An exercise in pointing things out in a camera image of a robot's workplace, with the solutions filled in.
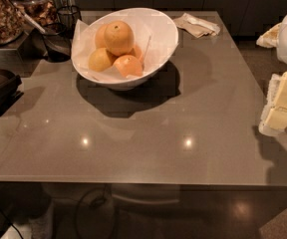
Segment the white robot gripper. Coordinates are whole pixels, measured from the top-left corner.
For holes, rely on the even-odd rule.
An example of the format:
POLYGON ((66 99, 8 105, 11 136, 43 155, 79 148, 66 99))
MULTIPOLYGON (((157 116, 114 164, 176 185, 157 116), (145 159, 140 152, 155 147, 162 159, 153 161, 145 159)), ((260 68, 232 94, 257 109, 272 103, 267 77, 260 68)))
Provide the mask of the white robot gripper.
MULTIPOLYGON (((274 25, 261 35, 256 44, 263 48, 277 46, 278 59, 287 64, 287 15, 281 24, 274 25)), ((266 100, 259 131, 267 136, 277 136, 287 127, 287 71, 282 76, 272 75, 266 100)))

